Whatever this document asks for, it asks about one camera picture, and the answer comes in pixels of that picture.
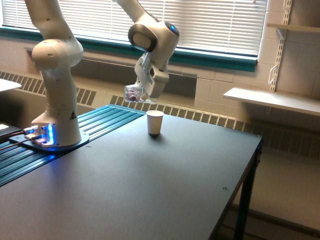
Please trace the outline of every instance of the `blue led light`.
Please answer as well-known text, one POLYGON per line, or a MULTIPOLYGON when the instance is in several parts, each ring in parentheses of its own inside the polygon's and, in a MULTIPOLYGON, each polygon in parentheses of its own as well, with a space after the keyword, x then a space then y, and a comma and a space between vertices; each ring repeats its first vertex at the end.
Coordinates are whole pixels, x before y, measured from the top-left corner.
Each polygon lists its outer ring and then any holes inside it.
POLYGON ((54 144, 54 132, 51 124, 48 124, 48 131, 49 131, 49 143, 52 145, 54 144))

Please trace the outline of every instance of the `white paper cup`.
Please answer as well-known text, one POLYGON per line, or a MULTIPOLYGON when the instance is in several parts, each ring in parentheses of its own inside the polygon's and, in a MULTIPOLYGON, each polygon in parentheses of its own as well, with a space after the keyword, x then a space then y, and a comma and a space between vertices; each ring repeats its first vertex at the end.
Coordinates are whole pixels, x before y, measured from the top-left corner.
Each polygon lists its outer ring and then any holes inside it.
POLYGON ((164 115, 165 114, 162 111, 151 110, 146 112, 149 134, 151 135, 160 134, 162 119, 164 115))

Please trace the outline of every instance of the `window blind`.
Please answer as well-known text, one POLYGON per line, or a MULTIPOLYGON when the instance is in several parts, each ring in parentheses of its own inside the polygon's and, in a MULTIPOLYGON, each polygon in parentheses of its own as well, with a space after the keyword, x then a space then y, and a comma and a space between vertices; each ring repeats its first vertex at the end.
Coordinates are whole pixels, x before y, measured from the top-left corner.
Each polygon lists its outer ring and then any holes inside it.
MULTIPOLYGON (((112 0, 60 0, 75 35, 128 41, 133 24, 112 0)), ((180 31, 178 48, 257 56, 267 0, 140 0, 180 31)), ((3 25, 35 29, 24 0, 2 0, 3 25)))

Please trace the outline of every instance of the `table surface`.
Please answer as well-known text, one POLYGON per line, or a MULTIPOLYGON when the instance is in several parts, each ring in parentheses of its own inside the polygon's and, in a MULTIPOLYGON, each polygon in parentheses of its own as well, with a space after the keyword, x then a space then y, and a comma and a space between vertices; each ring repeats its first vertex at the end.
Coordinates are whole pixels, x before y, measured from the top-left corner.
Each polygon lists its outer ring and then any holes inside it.
POLYGON ((21 88, 21 85, 19 83, 0 78, 0 92, 18 88, 21 88))
POLYGON ((207 240, 260 141, 168 115, 153 138, 140 117, 0 187, 0 239, 207 240))

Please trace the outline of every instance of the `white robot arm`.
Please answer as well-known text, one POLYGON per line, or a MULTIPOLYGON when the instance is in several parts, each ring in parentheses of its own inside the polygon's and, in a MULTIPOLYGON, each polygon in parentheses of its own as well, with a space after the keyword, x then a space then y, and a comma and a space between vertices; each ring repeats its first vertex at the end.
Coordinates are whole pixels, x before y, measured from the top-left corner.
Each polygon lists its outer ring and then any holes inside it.
POLYGON ((42 135, 42 147, 63 147, 81 141, 78 124, 77 91, 70 68, 79 63, 83 48, 67 25, 58 0, 25 0, 32 23, 44 41, 32 51, 32 59, 40 70, 46 89, 45 112, 32 121, 42 135))
POLYGON ((128 102, 156 102, 169 80, 168 61, 179 41, 178 29, 160 22, 137 0, 116 0, 134 24, 128 32, 130 43, 145 51, 135 65, 137 81, 124 88, 128 102))

